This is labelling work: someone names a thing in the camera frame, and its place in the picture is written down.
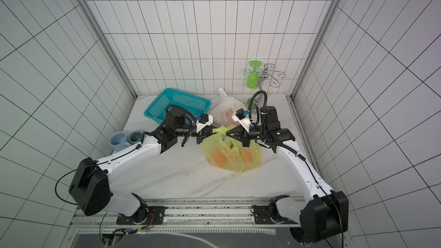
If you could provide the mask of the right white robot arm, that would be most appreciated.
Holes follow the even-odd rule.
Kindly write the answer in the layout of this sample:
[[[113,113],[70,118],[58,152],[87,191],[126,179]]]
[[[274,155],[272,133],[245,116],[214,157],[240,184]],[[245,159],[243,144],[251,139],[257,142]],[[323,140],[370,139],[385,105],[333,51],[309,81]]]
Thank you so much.
[[[249,110],[239,109],[232,116],[239,126],[228,130],[226,135],[249,147],[251,141],[272,149],[283,158],[300,183],[304,200],[298,201],[288,195],[270,200],[268,218],[275,224],[291,220],[301,226],[303,234],[312,243],[343,235],[348,230],[349,200],[342,191],[334,191],[314,170],[301,151],[294,135],[282,128],[273,106],[259,110],[260,124],[251,122]]]

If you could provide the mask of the green plastic bag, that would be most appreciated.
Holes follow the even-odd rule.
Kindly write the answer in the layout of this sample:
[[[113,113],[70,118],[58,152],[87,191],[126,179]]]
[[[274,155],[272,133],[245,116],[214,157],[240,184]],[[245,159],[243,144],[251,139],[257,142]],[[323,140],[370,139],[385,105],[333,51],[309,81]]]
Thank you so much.
[[[219,128],[219,133],[206,138],[201,143],[201,149],[203,150],[206,160],[212,166],[216,166],[211,156],[215,152],[221,152],[227,159],[227,162],[220,167],[222,169],[236,172],[247,172],[259,168],[261,165],[261,147],[257,144],[250,144],[250,147],[231,147],[230,137],[227,137],[225,134],[232,128],[234,128],[234,125],[229,127],[221,126]],[[243,166],[242,158],[240,156],[240,151],[244,149],[252,151],[254,155],[254,164],[248,168]]]

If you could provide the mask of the orange one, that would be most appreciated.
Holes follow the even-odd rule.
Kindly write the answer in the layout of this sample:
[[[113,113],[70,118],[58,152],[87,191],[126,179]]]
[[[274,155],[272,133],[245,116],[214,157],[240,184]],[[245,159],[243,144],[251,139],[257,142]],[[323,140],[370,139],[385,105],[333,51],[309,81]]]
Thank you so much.
[[[225,162],[227,162],[225,155],[221,152],[215,152],[212,154],[211,157],[214,164],[218,167],[222,167],[225,164]]]

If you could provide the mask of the orange two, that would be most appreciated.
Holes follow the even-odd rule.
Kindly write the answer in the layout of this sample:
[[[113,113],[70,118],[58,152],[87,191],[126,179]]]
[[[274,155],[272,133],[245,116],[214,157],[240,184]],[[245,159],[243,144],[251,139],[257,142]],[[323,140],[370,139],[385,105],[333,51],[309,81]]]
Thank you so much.
[[[248,149],[241,150],[240,156],[244,167],[248,168],[254,164],[254,155],[252,151]]]

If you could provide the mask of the white printed plastic bag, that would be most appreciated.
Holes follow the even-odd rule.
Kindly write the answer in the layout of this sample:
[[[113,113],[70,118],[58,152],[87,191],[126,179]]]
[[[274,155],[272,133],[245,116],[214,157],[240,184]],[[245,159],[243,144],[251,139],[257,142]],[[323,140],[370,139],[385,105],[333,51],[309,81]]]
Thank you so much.
[[[217,126],[238,126],[240,123],[233,120],[239,109],[246,110],[247,107],[232,96],[228,96],[222,87],[218,88],[220,101],[209,111],[213,117],[214,124]]]

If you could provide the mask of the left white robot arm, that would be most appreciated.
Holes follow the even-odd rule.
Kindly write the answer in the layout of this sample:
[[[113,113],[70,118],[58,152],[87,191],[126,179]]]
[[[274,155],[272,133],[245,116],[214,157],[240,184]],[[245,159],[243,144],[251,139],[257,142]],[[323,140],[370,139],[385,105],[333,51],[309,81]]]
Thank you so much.
[[[147,159],[173,147],[180,136],[184,144],[190,137],[196,137],[201,144],[214,134],[213,121],[209,114],[193,116],[181,106],[168,105],[163,122],[154,131],[143,132],[138,143],[98,160],[90,157],[82,160],[75,170],[69,194],[87,216],[107,211],[137,225],[146,222],[150,217],[147,202],[133,192],[117,189],[114,182]]]

